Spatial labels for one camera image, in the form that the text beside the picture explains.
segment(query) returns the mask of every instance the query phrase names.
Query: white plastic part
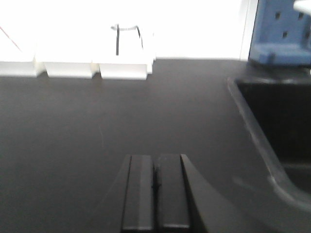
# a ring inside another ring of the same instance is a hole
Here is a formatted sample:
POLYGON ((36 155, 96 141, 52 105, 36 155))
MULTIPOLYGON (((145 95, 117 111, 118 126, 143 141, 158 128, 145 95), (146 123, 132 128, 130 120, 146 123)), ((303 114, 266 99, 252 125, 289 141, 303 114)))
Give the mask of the white plastic part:
MULTIPOLYGON (((130 28, 136 24, 120 24, 120 28, 130 28)), ((120 31, 119 54, 116 54, 117 32, 103 26, 98 36, 93 52, 94 63, 99 64, 103 79, 146 80, 152 73, 155 53, 152 51, 152 33, 146 33, 140 28, 141 38, 137 30, 120 31)))
POLYGON ((91 79, 98 72, 92 63, 91 49, 76 33, 64 37, 45 37, 36 49, 36 60, 43 62, 50 78, 91 79))
POLYGON ((44 66, 50 78, 91 79, 98 70, 91 62, 44 62, 44 66))
POLYGON ((311 16, 311 0, 296 0, 294 9, 311 16))
POLYGON ((0 61, 0 76, 22 76, 36 78, 44 71, 42 63, 29 61, 0 61))

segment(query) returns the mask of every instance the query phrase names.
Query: white block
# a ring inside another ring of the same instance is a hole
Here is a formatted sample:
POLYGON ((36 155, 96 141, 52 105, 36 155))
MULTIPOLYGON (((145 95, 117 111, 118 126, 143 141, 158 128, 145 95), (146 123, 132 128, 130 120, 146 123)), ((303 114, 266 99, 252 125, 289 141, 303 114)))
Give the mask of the white block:
POLYGON ((35 78, 43 71, 43 64, 35 61, 0 61, 0 76, 22 76, 35 78))
POLYGON ((98 70, 97 64, 74 62, 44 62, 50 78, 81 78, 91 79, 98 70))
POLYGON ((147 64, 99 64, 103 79, 146 80, 147 64))

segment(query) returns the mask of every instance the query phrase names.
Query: overexposed background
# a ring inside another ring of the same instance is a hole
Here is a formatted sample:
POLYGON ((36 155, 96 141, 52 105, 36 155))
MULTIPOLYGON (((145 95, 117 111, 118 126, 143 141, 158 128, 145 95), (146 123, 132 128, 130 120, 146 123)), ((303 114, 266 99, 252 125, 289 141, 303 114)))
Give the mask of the overexposed background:
MULTIPOLYGON (((89 56, 110 43, 107 28, 133 23, 154 32, 158 58, 240 59, 244 51, 245 59, 256 5, 257 0, 4 0, 0 26, 24 53, 44 45, 89 56)), ((19 54, 0 34, 1 50, 19 54)))

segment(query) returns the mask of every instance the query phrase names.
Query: black plastic object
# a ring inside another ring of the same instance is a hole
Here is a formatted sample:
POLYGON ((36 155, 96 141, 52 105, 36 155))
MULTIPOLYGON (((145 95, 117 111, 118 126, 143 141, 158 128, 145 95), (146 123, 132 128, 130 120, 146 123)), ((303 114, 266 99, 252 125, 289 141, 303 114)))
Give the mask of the black plastic object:
POLYGON ((148 155, 132 156, 122 232, 154 231, 153 163, 148 155))
POLYGON ((127 156, 83 232, 291 232, 238 209, 206 181, 186 155, 162 155, 158 165, 154 172, 150 156, 127 156))
POLYGON ((292 182, 311 194, 311 85, 240 83, 292 182))
POLYGON ((158 222, 160 232, 190 232, 190 217, 180 155, 159 159, 158 222))
POLYGON ((196 170, 186 155, 181 155, 190 202, 193 233, 271 233, 268 227, 243 214, 196 170))

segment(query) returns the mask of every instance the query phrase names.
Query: white box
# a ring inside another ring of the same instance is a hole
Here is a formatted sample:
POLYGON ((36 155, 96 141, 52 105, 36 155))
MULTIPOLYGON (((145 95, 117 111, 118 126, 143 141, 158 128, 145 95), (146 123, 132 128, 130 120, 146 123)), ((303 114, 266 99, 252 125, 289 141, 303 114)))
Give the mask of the white box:
POLYGON ((43 64, 32 61, 0 61, 0 76, 37 77, 44 71, 43 64))
POLYGON ((97 64, 82 62, 44 62, 50 78, 91 79, 98 71, 97 64))
POLYGON ((116 37, 117 32, 108 25, 96 37, 92 61, 99 64, 102 78, 146 80, 152 73, 154 57, 145 50, 145 46, 142 48, 138 31, 120 31, 119 55, 116 55, 116 37))

